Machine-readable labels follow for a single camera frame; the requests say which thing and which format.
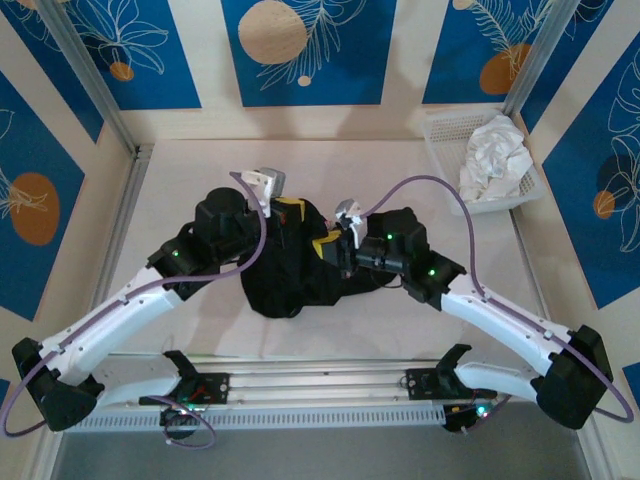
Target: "white basket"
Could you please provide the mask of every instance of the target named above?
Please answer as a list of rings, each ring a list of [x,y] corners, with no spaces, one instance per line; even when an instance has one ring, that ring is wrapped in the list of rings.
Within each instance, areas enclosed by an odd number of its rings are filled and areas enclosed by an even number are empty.
[[[476,128],[486,125],[500,113],[493,109],[457,110],[427,115],[422,132],[436,174],[454,187],[460,184],[460,167],[465,163],[467,144]],[[469,212],[495,212],[509,210],[529,200],[541,198],[547,189],[532,165],[520,182],[520,195],[486,202],[467,203]],[[453,195],[447,194],[449,209],[462,215],[462,209]]]

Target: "metal pole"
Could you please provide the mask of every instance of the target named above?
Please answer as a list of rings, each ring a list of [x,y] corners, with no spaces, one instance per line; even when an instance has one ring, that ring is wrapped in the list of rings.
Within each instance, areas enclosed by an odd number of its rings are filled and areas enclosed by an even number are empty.
[[[136,153],[133,136],[120,115],[120,109],[111,95],[109,87],[107,87],[82,43],[82,39],[67,16],[63,4],[56,0],[34,0],[34,3],[42,21],[51,32],[51,36],[58,44],[89,98],[133,159]]]
[[[510,117],[522,110],[522,106],[529,98],[581,0],[548,1],[554,2],[554,5],[540,28],[540,32],[531,46],[531,52],[522,65],[502,107],[503,113]]]

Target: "black garment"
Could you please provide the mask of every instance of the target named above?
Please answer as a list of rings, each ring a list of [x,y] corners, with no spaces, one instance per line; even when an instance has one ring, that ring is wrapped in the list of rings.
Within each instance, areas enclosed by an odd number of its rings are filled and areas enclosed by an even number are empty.
[[[313,248],[312,241],[326,237],[328,232],[324,217],[311,202],[304,202],[304,221],[287,232],[287,248],[267,238],[256,263],[241,274],[251,308],[265,317],[293,318],[304,306],[335,305],[342,296],[372,292],[395,277],[359,270],[351,278],[342,279],[340,270],[320,259]],[[244,255],[238,264],[250,256]]]

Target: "yellow trim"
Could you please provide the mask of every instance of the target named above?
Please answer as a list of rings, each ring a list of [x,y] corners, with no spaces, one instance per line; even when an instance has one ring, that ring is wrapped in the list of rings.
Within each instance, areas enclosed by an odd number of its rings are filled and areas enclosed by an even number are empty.
[[[276,200],[286,205],[300,205],[300,217],[304,222],[304,209],[306,208],[306,204],[304,203],[304,200],[300,198],[289,198],[289,197],[279,197],[279,198],[276,198]]]
[[[315,249],[321,260],[324,260],[324,256],[322,255],[322,246],[327,243],[335,242],[338,238],[340,238],[340,234],[340,230],[331,230],[329,232],[329,235],[327,235],[326,237],[318,238],[312,242],[313,248]]]

